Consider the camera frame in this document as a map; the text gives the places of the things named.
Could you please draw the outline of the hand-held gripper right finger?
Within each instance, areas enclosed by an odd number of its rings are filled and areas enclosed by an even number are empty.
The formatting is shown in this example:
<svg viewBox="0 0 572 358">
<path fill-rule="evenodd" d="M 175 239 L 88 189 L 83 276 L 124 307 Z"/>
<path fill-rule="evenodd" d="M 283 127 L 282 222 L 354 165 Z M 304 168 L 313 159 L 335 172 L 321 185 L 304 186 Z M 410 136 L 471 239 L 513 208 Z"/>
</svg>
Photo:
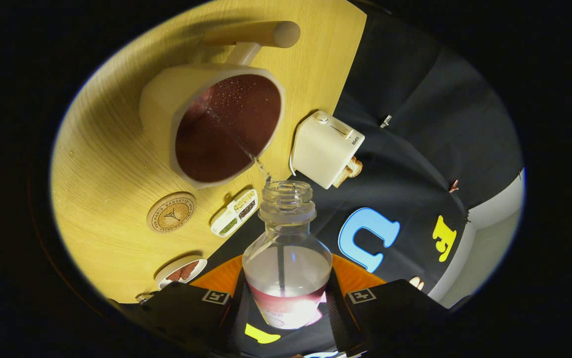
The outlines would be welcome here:
<svg viewBox="0 0 572 358">
<path fill-rule="evenodd" d="M 386 282 L 338 255 L 325 295 L 336 346 L 348 356 L 406 356 L 451 313 L 406 279 Z"/>
</svg>

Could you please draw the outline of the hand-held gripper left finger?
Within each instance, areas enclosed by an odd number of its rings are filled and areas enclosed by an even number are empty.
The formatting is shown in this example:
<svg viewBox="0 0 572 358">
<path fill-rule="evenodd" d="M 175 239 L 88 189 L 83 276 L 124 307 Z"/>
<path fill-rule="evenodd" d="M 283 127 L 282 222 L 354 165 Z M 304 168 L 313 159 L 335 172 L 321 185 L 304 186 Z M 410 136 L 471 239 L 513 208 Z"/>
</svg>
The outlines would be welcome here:
<svg viewBox="0 0 572 358">
<path fill-rule="evenodd" d="M 242 256 L 190 283 L 172 282 L 143 303 L 117 304 L 135 324 L 197 356 L 238 356 L 247 325 Z"/>
</svg>

